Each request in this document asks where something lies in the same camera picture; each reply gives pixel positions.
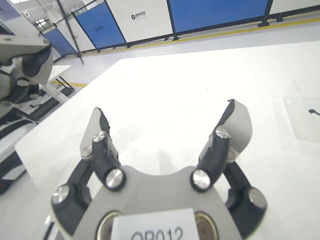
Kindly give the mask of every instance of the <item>metal disc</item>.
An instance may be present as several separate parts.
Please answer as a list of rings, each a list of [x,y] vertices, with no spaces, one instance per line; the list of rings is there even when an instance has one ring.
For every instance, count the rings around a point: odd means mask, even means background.
[[[29,86],[29,82],[26,81],[26,80],[17,80],[17,84],[18,84],[20,87],[27,87],[27,86]]]
[[[262,194],[261,191],[259,191],[256,188],[251,188],[249,190],[249,200],[257,207],[261,209],[265,209],[267,207],[267,200]]]
[[[70,189],[68,185],[60,186],[52,195],[51,201],[53,204],[63,202],[69,195]]]
[[[110,171],[105,179],[105,184],[110,189],[117,188],[123,180],[123,172],[120,169],[114,169]]]
[[[210,186],[210,178],[208,174],[201,169],[197,169],[195,172],[193,172],[192,179],[194,185],[201,190],[206,190]]]
[[[39,95],[37,95],[36,93],[30,94],[30,98],[31,99],[38,99]]]
[[[103,218],[97,230],[97,240],[111,239],[113,219],[119,216],[121,216],[121,213],[113,211]]]
[[[91,158],[91,153],[92,153],[92,146],[91,145],[85,146],[80,152],[81,158],[89,159]]]
[[[220,138],[227,139],[229,138],[229,133],[224,128],[218,126],[216,129],[216,135]]]
[[[104,132],[100,132],[97,133],[93,136],[92,141],[95,143],[99,143],[100,141],[102,141],[105,138],[105,133]]]
[[[217,228],[208,215],[197,212],[194,217],[198,229],[199,240],[218,239]]]
[[[2,101],[0,104],[1,104],[3,107],[10,107],[10,106],[13,105],[13,103],[10,102],[10,101]]]

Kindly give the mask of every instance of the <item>yellow floor line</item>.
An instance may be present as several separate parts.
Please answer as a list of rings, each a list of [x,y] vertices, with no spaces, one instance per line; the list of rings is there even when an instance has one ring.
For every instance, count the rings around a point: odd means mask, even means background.
[[[51,81],[51,83],[60,84],[60,83],[57,82],[57,81]],[[87,86],[87,84],[85,84],[85,83],[77,83],[77,82],[69,82],[69,84],[70,84],[71,86],[73,86],[73,87],[82,87],[82,88],[84,88],[84,87]]]
[[[242,29],[242,30],[233,30],[233,31],[221,32],[221,33],[201,35],[201,36],[197,36],[197,37],[189,37],[189,38],[182,38],[181,37],[179,40],[176,40],[176,41],[155,42],[155,43],[147,44],[147,45],[136,45],[136,46],[132,46],[130,48],[114,49],[112,51],[110,51],[110,50],[109,51],[102,51],[100,53],[98,53],[98,52],[85,53],[85,54],[83,54],[83,56],[85,56],[85,57],[95,56],[98,54],[99,55],[106,55],[109,53],[121,52],[121,51],[132,50],[132,49],[139,49],[139,48],[144,48],[144,47],[154,47],[154,46],[166,45],[166,44],[170,44],[170,43],[192,41],[192,40],[197,40],[197,39],[208,39],[208,38],[214,38],[214,37],[220,37],[220,36],[249,33],[249,32],[253,32],[253,31],[275,29],[275,28],[280,28],[280,27],[289,27],[289,26],[294,26],[294,25],[315,23],[315,22],[319,22],[319,21],[320,21],[320,17],[316,17],[316,18],[312,18],[312,19],[300,20],[300,21],[295,21],[295,22],[290,22],[290,23],[278,23],[276,25],[269,25],[269,26],[263,26],[263,27],[253,27],[253,28],[247,28],[247,29]],[[70,82],[69,84],[74,87],[86,87],[87,86],[87,84],[85,84],[85,83],[77,83],[77,82]]]

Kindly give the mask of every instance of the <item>railing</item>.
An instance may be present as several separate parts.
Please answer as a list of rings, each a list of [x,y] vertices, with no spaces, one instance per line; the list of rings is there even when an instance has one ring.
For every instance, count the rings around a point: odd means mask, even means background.
[[[80,52],[99,52],[315,10],[320,0],[94,0],[67,17]],[[64,19],[42,34],[62,56],[76,54]]]

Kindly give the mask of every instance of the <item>white table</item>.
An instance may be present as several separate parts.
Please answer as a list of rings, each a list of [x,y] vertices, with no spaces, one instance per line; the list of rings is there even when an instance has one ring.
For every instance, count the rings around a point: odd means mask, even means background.
[[[50,81],[53,81],[57,77],[61,76],[62,73],[64,73],[70,67],[71,67],[70,65],[53,65],[48,83],[44,86],[40,84],[39,88],[43,89],[47,94],[52,96],[54,99],[56,99],[60,103],[65,103],[66,101],[68,101],[69,98],[65,96],[63,93],[61,93],[59,90],[56,90],[56,88],[50,84]]]
[[[197,164],[227,100],[235,98],[247,106],[253,126],[237,162],[268,201],[250,239],[314,239],[320,145],[298,140],[291,124],[300,123],[305,139],[316,136],[320,116],[308,109],[320,109],[319,47],[317,41],[122,59],[21,139],[16,151],[49,202],[79,162],[83,133],[98,106],[122,165],[170,174]],[[308,102],[313,106],[304,110]],[[100,186],[93,178],[90,192]],[[224,177],[215,187],[226,199]]]

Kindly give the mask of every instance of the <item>clear plastic sheet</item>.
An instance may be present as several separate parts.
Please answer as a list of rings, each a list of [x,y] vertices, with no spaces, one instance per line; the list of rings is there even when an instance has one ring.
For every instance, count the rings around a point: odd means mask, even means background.
[[[320,143],[320,82],[293,81],[283,102],[295,137]]]

